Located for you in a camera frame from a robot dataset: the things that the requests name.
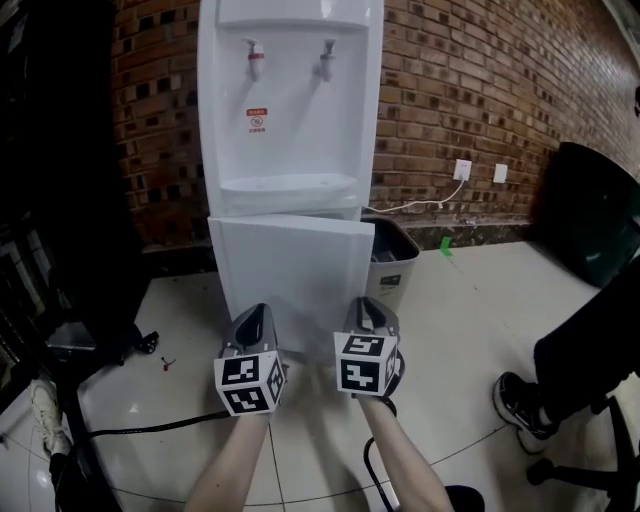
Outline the person's trouser leg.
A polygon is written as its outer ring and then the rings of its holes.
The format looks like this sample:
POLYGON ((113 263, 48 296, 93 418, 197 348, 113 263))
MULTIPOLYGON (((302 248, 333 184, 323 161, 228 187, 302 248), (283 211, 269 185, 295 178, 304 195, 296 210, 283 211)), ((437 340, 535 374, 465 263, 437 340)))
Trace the person's trouser leg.
POLYGON ((82 512, 86 481, 76 462, 68 462, 67 459, 63 453, 51 455, 51 482, 57 488, 56 498, 61 512, 82 512))
POLYGON ((449 485, 445 490, 454 512, 485 512, 485 500, 475 488, 449 485))

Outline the person's left trouser leg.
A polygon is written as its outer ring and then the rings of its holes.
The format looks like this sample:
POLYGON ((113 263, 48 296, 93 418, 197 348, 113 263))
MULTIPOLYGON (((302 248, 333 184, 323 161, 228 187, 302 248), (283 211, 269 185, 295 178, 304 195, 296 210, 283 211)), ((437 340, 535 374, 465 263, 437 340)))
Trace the person's left trouser leg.
POLYGON ((76 462, 68 462, 67 459, 63 453, 51 455, 51 482, 57 488, 56 498, 61 512, 82 512, 86 481, 76 462))

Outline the person's right forearm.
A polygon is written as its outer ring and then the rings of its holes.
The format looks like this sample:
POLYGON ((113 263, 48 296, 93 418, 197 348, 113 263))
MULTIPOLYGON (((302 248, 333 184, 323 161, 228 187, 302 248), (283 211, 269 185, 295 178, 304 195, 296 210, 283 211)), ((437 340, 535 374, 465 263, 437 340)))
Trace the person's right forearm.
POLYGON ((445 486, 380 400, 358 402, 373 434, 386 473, 403 512, 454 512, 445 486))

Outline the white drip tray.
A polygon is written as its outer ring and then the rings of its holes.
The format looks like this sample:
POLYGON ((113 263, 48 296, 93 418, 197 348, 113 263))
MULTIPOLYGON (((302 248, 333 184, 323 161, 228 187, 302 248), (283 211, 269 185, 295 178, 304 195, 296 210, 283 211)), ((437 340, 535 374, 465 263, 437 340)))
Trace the white drip tray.
POLYGON ((221 193, 229 207, 266 211, 328 204, 349 197, 356 184, 355 178, 340 173, 281 174, 228 180, 221 193))

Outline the person's right trouser leg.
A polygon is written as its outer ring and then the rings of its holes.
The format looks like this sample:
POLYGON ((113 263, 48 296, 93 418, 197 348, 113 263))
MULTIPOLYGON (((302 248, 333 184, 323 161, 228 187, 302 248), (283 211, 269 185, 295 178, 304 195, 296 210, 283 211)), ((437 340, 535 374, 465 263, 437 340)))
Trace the person's right trouser leg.
POLYGON ((485 500, 475 488, 449 485, 445 490, 454 512, 485 512, 485 500))

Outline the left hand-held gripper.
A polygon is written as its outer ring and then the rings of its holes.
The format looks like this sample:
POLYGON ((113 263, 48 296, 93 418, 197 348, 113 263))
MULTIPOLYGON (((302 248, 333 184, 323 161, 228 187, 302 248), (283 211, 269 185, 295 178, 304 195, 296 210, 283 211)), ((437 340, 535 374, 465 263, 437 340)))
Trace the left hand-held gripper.
POLYGON ((232 322, 214 361, 214 375, 216 390, 231 416, 275 411, 286 371, 267 304, 250 307, 232 322))

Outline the black metal rack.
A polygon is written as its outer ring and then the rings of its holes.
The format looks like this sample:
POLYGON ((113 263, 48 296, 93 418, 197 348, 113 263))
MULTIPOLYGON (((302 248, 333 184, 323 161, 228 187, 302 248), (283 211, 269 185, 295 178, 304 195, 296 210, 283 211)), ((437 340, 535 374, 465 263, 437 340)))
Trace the black metal rack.
POLYGON ((29 214, 96 346, 137 336, 142 247, 111 105, 112 0, 21 0, 0 27, 0 212, 29 214))

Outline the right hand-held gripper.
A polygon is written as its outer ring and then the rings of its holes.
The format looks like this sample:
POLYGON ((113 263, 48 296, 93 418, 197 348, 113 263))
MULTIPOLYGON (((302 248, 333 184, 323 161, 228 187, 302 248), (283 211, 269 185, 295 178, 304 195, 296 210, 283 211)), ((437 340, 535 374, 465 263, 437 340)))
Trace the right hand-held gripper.
POLYGON ((363 303, 362 297, 355 298, 343 331, 334 334, 337 389, 355 395, 390 396, 405 368, 396 313, 376 299, 365 297, 363 303))

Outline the white water dispenser front panel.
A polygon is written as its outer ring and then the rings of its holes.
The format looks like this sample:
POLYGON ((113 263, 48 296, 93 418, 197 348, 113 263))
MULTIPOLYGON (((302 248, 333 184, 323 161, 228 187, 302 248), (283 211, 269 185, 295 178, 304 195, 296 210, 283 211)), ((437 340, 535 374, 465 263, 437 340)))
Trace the white water dispenser front panel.
POLYGON ((334 333, 366 291, 375 228, 302 215, 212 218, 209 229, 229 313, 264 303, 278 346, 330 360, 334 333))

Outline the white dispenser tap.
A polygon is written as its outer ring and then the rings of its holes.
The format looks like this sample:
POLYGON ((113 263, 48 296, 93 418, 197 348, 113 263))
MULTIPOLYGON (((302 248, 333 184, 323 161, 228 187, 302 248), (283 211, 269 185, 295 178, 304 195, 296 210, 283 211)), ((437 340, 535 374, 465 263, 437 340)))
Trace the white dispenser tap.
POLYGON ((335 39, 325 39, 323 52, 313 67, 314 76, 324 83, 329 83, 333 77, 333 67, 336 59, 334 54, 335 45, 335 39))

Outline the person's white left sneaker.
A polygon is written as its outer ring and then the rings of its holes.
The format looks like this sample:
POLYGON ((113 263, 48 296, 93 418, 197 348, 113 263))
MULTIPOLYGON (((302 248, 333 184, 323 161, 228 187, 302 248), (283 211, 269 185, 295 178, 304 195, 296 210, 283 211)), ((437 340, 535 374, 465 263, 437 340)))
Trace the person's white left sneaker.
POLYGON ((68 455, 71 443, 62 424, 55 387, 48 381, 35 380, 30 385, 29 400, 44 451, 48 456, 68 455))

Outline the grey trash bin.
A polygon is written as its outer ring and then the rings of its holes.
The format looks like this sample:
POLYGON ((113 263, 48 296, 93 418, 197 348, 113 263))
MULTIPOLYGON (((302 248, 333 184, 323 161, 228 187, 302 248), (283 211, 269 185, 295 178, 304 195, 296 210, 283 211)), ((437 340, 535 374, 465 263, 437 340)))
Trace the grey trash bin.
POLYGON ((420 248, 391 218, 366 215, 361 221, 371 224, 375 230, 366 295, 397 312, 420 248))

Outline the red dispenser tap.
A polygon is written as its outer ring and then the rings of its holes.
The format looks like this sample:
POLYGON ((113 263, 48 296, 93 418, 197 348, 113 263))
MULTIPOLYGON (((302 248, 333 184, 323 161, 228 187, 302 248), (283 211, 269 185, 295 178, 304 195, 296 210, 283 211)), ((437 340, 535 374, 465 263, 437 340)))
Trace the red dispenser tap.
POLYGON ((243 38, 242 41, 247 44, 247 74, 249 78, 257 83, 264 69, 265 51, 261 42, 253 38, 243 38))

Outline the black swivel chair base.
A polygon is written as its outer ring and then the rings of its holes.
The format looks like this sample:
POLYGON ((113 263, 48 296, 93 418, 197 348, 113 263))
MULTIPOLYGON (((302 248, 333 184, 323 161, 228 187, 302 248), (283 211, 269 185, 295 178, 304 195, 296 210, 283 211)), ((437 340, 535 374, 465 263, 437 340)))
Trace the black swivel chair base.
POLYGON ((576 430, 573 454, 543 458, 526 471, 530 484, 559 481, 605 491, 609 496, 633 494, 640 485, 640 454, 618 400, 607 397, 592 406, 593 417, 576 430))

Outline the white water dispenser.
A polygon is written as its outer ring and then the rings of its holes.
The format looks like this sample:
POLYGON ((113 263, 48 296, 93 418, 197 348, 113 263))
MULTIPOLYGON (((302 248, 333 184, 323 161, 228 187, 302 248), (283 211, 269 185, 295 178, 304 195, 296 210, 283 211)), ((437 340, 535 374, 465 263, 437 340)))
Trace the white water dispenser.
POLYGON ((361 221, 369 202, 379 106, 384 0, 201 0, 197 43, 200 145, 209 218, 302 215, 361 221), (262 43, 260 80, 247 44, 262 43), (329 83, 313 74, 335 39, 329 83), (267 108, 250 134, 246 110, 267 108), (221 185, 239 178, 340 173, 349 197, 321 205, 229 207, 221 185))

